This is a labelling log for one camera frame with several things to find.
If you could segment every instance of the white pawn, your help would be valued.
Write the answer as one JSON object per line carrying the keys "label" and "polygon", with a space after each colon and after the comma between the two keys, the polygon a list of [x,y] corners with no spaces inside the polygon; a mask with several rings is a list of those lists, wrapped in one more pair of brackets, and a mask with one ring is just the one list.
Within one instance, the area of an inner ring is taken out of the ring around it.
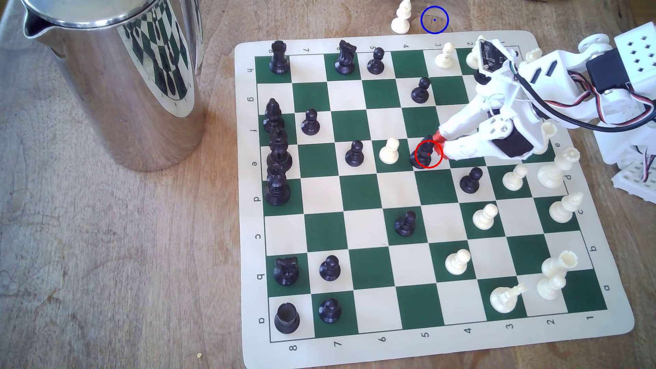
{"label": "white pawn", "polygon": [[392,20],[392,31],[403,34],[410,30],[408,18],[412,15],[411,10],[410,0],[403,0],[399,4],[399,9],[396,9],[396,18]]}
{"label": "white pawn", "polygon": [[487,230],[492,228],[494,217],[499,214],[499,209],[495,204],[487,204],[483,209],[476,210],[472,220],[474,225],[479,229]]}
{"label": "white pawn", "polygon": [[527,288],[524,283],[520,283],[513,288],[497,287],[490,294],[490,304],[500,313],[509,313],[515,309],[517,305],[517,296],[520,293],[526,292]]}
{"label": "white pawn", "polygon": [[467,269],[467,263],[472,259],[472,254],[466,249],[460,249],[456,253],[447,256],[444,266],[453,275],[459,276]]}
{"label": "white pawn", "polygon": [[444,44],[444,49],[442,49],[442,54],[439,54],[435,57],[435,65],[442,69],[448,69],[453,64],[453,53],[455,52],[455,46],[447,42]]}
{"label": "white pawn", "polygon": [[574,211],[579,209],[583,201],[583,192],[574,192],[567,196],[563,196],[560,201],[554,202],[549,207],[549,215],[551,219],[559,223],[567,223],[572,219]]}
{"label": "white pawn", "polygon": [[387,140],[385,146],[383,146],[378,153],[378,157],[385,164],[394,164],[399,160],[399,140],[392,137]]}
{"label": "white pawn", "polygon": [[526,165],[517,164],[515,169],[503,175],[501,182],[505,188],[511,191],[517,191],[524,184],[523,178],[526,177],[526,173],[528,172],[529,168]]}
{"label": "white pawn", "polygon": [[555,275],[551,278],[542,278],[537,283],[537,294],[545,300],[553,300],[558,297],[558,291],[565,287],[565,277]]}
{"label": "white pawn", "polygon": [[568,147],[556,155],[553,163],[540,167],[537,171],[537,179],[547,188],[558,188],[563,184],[563,171],[570,170],[574,163],[581,159],[579,151]]}
{"label": "white pawn", "polygon": [[550,257],[542,262],[542,274],[545,277],[565,276],[569,269],[579,264],[579,258],[572,251],[563,251],[558,257]]}

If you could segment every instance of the chess piece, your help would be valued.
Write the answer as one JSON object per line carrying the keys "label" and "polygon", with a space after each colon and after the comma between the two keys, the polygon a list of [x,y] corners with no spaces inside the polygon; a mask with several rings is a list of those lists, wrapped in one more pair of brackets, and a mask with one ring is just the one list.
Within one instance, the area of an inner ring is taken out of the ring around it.
{"label": "chess piece", "polygon": [[274,317],[274,325],[282,334],[292,334],[300,324],[300,316],[292,303],[284,303],[278,307]]}
{"label": "chess piece", "polygon": [[458,252],[447,256],[444,266],[447,271],[455,276],[459,276],[467,269],[467,263],[472,259],[472,254],[467,249],[460,249]]}
{"label": "chess piece", "polygon": [[549,207],[551,219],[559,223],[567,223],[572,219],[574,211],[577,211],[583,201],[583,192],[573,192],[563,196],[562,200],[556,201]]}
{"label": "chess piece", "polygon": [[513,288],[497,287],[490,294],[490,304],[500,313],[509,313],[517,305],[517,296],[527,290],[524,283],[520,283]]}
{"label": "chess piece", "polygon": [[385,64],[382,63],[382,58],[385,55],[385,50],[380,47],[373,49],[373,59],[367,63],[367,70],[371,74],[381,74],[385,70]]}
{"label": "chess piece", "polygon": [[289,71],[289,59],[285,56],[287,45],[278,40],[271,44],[273,56],[269,62],[269,69],[275,74],[285,74]]}
{"label": "chess piece", "polygon": [[540,167],[537,179],[547,188],[558,188],[563,184],[563,171],[570,170],[581,159],[579,151],[573,147],[565,148],[551,164]]}
{"label": "chess piece", "polygon": [[499,214],[495,204],[487,204],[483,209],[476,210],[472,218],[474,225],[482,230],[488,230],[494,225],[494,217]]}
{"label": "chess piece", "polygon": [[529,168],[525,164],[515,165],[515,169],[503,175],[503,178],[501,179],[503,187],[511,191],[519,190],[523,186],[523,179],[528,172]]}

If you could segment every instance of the captured white pawn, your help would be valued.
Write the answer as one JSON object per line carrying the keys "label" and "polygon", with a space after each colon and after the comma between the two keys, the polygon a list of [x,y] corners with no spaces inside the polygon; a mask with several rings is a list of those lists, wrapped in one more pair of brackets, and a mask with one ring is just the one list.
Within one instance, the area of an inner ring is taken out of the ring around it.
{"label": "captured white pawn", "polygon": [[447,271],[453,275],[459,276],[467,270],[467,263],[472,259],[472,254],[466,249],[460,249],[458,252],[447,256],[444,266]]}
{"label": "captured white pawn", "polygon": [[490,304],[500,313],[509,313],[517,305],[517,296],[526,291],[527,288],[524,283],[520,283],[513,288],[497,287],[490,294]]}
{"label": "captured white pawn", "polygon": [[494,225],[494,217],[499,214],[495,204],[487,204],[483,209],[476,210],[472,218],[474,225],[482,230],[488,230]]}
{"label": "captured white pawn", "polygon": [[573,147],[568,147],[560,154],[551,164],[540,167],[537,171],[537,179],[547,188],[558,188],[563,184],[563,171],[572,169],[574,163],[581,159],[579,151]]}
{"label": "captured white pawn", "polygon": [[501,179],[503,187],[511,191],[519,190],[524,184],[523,179],[526,177],[526,173],[529,173],[529,168],[524,164],[517,164],[515,169],[503,175]]}
{"label": "captured white pawn", "polygon": [[559,223],[567,223],[572,219],[574,211],[577,211],[583,202],[583,192],[573,192],[563,196],[560,201],[554,202],[549,207],[551,219]]}
{"label": "captured white pawn", "polygon": [[545,300],[553,300],[558,297],[558,291],[565,287],[565,277],[555,275],[551,278],[542,278],[537,283],[537,294]]}
{"label": "captured white pawn", "polygon": [[399,140],[392,137],[387,140],[385,146],[381,148],[378,153],[378,157],[385,164],[394,164],[399,160]]}
{"label": "captured white pawn", "polygon": [[442,54],[435,57],[435,65],[442,69],[450,68],[453,64],[453,53],[455,53],[455,46],[450,42],[445,43]]}

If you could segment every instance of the stainless steel pitcher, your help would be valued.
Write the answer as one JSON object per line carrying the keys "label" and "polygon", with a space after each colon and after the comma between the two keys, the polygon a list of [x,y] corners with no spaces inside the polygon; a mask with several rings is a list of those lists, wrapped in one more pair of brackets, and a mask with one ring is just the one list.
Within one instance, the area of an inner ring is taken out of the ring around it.
{"label": "stainless steel pitcher", "polygon": [[205,131],[198,0],[22,1],[24,35],[50,47],[117,163],[152,171],[194,151]]}

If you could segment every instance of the white chess piece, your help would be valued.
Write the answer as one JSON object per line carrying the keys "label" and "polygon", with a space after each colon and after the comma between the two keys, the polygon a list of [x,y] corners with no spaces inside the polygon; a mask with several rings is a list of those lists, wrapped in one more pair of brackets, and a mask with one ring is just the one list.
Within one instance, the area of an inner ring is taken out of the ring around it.
{"label": "white chess piece", "polygon": [[495,204],[487,204],[483,209],[476,210],[472,218],[474,225],[479,229],[487,230],[492,228],[494,217],[499,214],[499,209]]}
{"label": "white chess piece", "polygon": [[410,30],[408,18],[412,15],[411,10],[410,0],[403,0],[399,4],[399,9],[396,9],[396,18],[392,20],[392,31],[403,34]]}
{"label": "white chess piece", "polygon": [[460,249],[458,252],[447,256],[444,266],[447,271],[453,275],[459,276],[467,269],[467,263],[472,259],[472,254],[466,249]]}
{"label": "white chess piece", "polygon": [[524,283],[520,283],[513,288],[497,287],[490,294],[490,304],[500,313],[509,313],[515,309],[517,305],[517,296],[520,293],[526,292],[527,288]]}
{"label": "white chess piece", "polygon": [[579,159],[581,159],[581,154],[577,149],[573,147],[566,148],[560,154],[556,154],[553,163],[538,169],[538,181],[547,188],[558,188],[563,184],[563,171],[570,170]]}
{"label": "white chess piece", "polygon": [[383,146],[378,153],[378,157],[385,164],[394,164],[399,160],[399,140],[392,137],[387,140],[385,146]]}
{"label": "white chess piece", "polygon": [[558,257],[550,257],[542,262],[542,274],[545,277],[565,276],[569,269],[579,264],[579,258],[572,251],[565,250]]}
{"label": "white chess piece", "polygon": [[545,300],[553,300],[558,297],[558,291],[565,287],[565,277],[555,275],[551,278],[542,278],[537,283],[537,294]]}
{"label": "white chess piece", "polygon": [[435,57],[435,65],[442,69],[448,69],[453,64],[453,53],[455,53],[455,46],[447,42],[444,44],[442,54]]}
{"label": "white chess piece", "polygon": [[524,184],[523,178],[526,177],[526,173],[528,172],[529,168],[526,165],[517,164],[515,169],[503,175],[501,182],[505,188],[511,191],[517,191]]}

